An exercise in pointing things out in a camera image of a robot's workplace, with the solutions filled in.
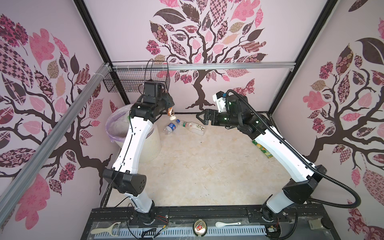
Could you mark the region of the white flower label tea bottle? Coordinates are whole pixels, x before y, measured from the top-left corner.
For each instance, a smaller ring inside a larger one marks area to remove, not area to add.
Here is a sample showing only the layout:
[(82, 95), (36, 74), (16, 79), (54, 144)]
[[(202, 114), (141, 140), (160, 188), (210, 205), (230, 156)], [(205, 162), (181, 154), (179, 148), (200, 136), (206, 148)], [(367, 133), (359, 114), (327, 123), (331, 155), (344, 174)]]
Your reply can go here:
[(206, 129), (204, 126), (200, 124), (196, 124), (194, 122), (181, 122), (181, 125), (182, 127), (186, 128), (188, 131), (194, 134), (197, 134), (200, 136), (203, 136), (205, 134)]

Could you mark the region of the brown Nescafe bottle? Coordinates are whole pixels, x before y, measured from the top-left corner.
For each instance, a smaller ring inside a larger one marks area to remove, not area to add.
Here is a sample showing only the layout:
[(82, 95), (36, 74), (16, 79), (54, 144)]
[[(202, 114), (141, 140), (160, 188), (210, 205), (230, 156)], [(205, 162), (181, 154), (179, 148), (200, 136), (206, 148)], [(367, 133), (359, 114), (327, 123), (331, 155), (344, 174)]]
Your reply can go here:
[(168, 117), (169, 117), (170, 121), (174, 121), (174, 120), (176, 120), (176, 119), (177, 119), (177, 117), (176, 117), (176, 114), (175, 114), (175, 111), (174, 111), (173, 107), (171, 107), (171, 108), (169, 108), (169, 109), (167, 110), (167, 115), (168, 115)]

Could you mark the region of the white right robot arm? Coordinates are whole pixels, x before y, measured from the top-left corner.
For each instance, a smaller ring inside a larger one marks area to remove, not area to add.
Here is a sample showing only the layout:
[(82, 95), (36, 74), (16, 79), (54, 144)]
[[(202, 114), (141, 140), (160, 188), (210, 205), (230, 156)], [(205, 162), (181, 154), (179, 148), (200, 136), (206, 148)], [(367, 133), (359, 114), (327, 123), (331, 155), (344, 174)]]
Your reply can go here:
[(264, 116), (255, 113), (244, 96), (228, 96), (223, 92), (214, 95), (218, 109), (206, 109), (196, 115), (204, 125), (236, 128), (267, 149), (291, 176), (280, 192), (270, 196), (261, 207), (267, 221), (293, 204), (309, 200), (322, 179), (311, 162), (291, 150), (282, 136)]

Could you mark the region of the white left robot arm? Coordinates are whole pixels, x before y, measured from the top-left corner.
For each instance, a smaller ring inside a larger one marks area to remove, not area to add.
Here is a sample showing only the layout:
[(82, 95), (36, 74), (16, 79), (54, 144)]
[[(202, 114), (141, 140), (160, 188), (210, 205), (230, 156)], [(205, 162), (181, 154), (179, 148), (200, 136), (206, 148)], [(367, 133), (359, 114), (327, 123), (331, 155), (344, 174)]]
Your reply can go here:
[(138, 173), (143, 146), (157, 117), (174, 105), (167, 91), (141, 96), (129, 111), (129, 128), (123, 147), (112, 168), (103, 172), (108, 188), (129, 197), (141, 214), (148, 214), (154, 205), (145, 192), (147, 177)]

